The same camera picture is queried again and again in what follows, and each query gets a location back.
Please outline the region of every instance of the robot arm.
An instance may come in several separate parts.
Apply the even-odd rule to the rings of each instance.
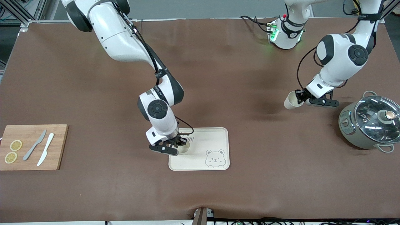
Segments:
[[[182,101],[184,90],[157,54],[146,44],[126,16],[127,0],[62,0],[72,24],[80,31],[95,31],[103,49],[116,61],[145,61],[156,71],[156,85],[142,93],[138,108],[152,127],[146,132],[153,151],[178,155],[176,148],[189,142],[178,132],[171,106]]]
[[[291,49],[303,33],[303,28],[310,17],[311,4],[326,2],[327,0],[285,0],[287,15],[267,25],[268,39],[277,47]]]
[[[368,61],[382,9],[381,0],[360,0],[361,12],[354,34],[329,34],[322,38],[316,54],[323,68],[302,90],[296,90],[298,104],[336,107],[332,91],[351,78]]]

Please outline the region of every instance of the metal frame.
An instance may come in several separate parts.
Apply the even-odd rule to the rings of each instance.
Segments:
[[[28,26],[30,20],[39,20],[43,14],[44,6],[47,0],[38,0],[38,7],[35,14],[32,15],[16,0],[0,0],[0,4],[12,14],[16,20],[5,20],[0,22],[1,26],[19,26],[20,24]]]
[[[387,17],[399,4],[400,0],[392,0],[390,4],[386,5],[385,10],[382,12],[381,20]]]

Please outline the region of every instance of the beige tray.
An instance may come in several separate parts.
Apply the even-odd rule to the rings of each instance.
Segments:
[[[181,133],[190,131],[190,128],[179,129]],[[229,140],[225,128],[194,128],[193,134],[183,137],[190,142],[190,148],[186,153],[169,156],[171,170],[226,170],[229,167]]]

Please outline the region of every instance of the white paper cup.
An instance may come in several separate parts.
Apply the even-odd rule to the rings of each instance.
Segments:
[[[283,103],[283,105],[285,106],[285,108],[287,109],[295,109],[297,107],[300,107],[303,105],[304,102],[302,102],[301,104],[297,103],[297,98],[296,98],[296,92],[292,91],[288,94],[288,96],[285,99],[285,102]]]
[[[178,150],[179,154],[184,154],[184,153],[186,153],[186,152],[189,150],[189,148],[190,148],[190,142],[187,141],[186,145],[184,145],[184,146],[179,146],[179,147],[177,148],[177,150]]]

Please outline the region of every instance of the bear face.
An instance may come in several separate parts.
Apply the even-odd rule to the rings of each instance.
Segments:
[[[226,164],[226,160],[224,157],[224,150],[220,149],[217,152],[213,152],[211,150],[207,150],[207,158],[206,158],[206,165],[211,167],[224,167]]]

